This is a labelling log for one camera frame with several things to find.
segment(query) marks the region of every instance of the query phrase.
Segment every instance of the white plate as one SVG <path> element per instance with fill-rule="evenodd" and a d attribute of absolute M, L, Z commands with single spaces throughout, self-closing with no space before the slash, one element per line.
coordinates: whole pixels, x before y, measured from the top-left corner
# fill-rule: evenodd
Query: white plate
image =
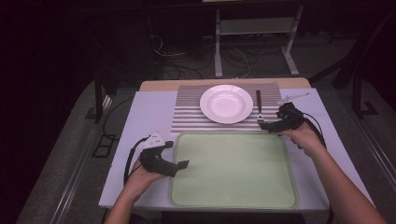
<path fill-rule="evenodd" d="M 218 123 L 231 124 L 245 119 L 253 110 L 253 100 L 243 89 L 233 85 L 210 88 L 201 97 L 202 112 Z"/>

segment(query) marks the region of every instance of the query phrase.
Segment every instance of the person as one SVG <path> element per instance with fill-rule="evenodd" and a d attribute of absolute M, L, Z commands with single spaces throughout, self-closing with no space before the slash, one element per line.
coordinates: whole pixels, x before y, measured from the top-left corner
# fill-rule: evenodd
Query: person
<path fill-rule="evenodd" d="M 279 134 L 291 137 L 292 141 L 304 150 L 305 155 L 312 159 L 338 222 L 348 224 L 387 223 L 370 201 L 341 170 L 307 123 L 304 123 L 296 130 L 287 130 Z M 139 166 L 140 162 L 137 161 L 133 168 L 133 170 L 136 170 L 130 175 L 124 189 L 121 191 L 108 215 L 106 224 L 128 223 L 134 203 L 139 199 L 140 195 L 155 180 L 164 177 L 157 173 L 151 173 Z"/>

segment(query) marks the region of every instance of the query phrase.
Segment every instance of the table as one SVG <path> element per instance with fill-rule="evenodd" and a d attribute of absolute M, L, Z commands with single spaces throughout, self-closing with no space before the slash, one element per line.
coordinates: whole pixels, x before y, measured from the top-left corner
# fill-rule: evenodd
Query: table
<path fill-rule="evenodd" d="M 159 132 L 165 141 L 175 141 L 176 136 L 170 133 L 174 105 L 176 103 L 177 89 L 180 85 L 207 85 L 207 84 L 239 84 L 239 83 L 273 83 L 276 82 L 280 88 L 282 97 L 286 95 L 297 95 L 310 93 L 305 100 L 295 101 L 297 108 L 314 116 L 322 130 L 328 145 L 329 152 L 334 159 L 357 185 L 363 194 L 369 199 L 366 188 L 348 157 L 343 144 L 323 103 L 315 89 L 310 88 L 304 78 L 253 78 L 253 79 L 209 79 L 209 80 L 180 80 L 180 81 L 147 81 L 144 82 L 140 91 L 136 93 L 131 111 L 126 120 L 124 130 L 117 148 L 114 161 L 110 168 L 107 181 L 102 193 L 100 206 L 112 207 L 122 189 L 123 170 L 130 148 L 142 137 Z M 307 212 L 327 210 L 329 202 L 323 187 L 320 184 L 313 162 L 297 147 L 284 137 L 287 152 L 290 158 L 290 167 L 294 176 L 295 185 L 299 197 L 298 205 L 292 210 L 276 210 L 276 212 Z M 174 151 L 165 150 L 163 158 L 171 161 Z M 170 177 L 156 181 L 142 195 L 135 208 L 158 211 L 238 211 L 251 212 L 258 209 L 230 209 L 230 208 L 191 208 L 175 206 L 169 200 Z"/>

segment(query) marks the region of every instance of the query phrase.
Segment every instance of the green tray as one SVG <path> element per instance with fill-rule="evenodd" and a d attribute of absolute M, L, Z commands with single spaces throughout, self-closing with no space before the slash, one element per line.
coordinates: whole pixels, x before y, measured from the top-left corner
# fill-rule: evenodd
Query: green tray
<path fill-rule="evenodd" d="M 292 209 L 297 193 L 282 138 L 264 132 L 194 132 L 177 139 L 176 206 Z"/>

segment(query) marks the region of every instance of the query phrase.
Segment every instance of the striped placemat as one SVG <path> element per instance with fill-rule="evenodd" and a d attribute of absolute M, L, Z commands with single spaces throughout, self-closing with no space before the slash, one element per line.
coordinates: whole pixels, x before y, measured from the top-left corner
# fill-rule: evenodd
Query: striped placemat
<path fill-rule="evenodd" d="M 220 124 L 208 119 L 200 108 L 201 96 L 215 85 L 180 86 L 177 92 L 175 115 L 172 122 L 172 133 L 183 132 L 228 132 L 228 131 L 259 131 L 257 124 L 259 109 L 257 107 L 256 91 L 262 92 L 262 115 L 265 121 L 278 120 L 276 112 L 279 109 L 277 101 L 281 100 L 279 87 L 276 83 L 238 84 L 253 99 L 253 111 L 244 120 L 234 124 Z"/>

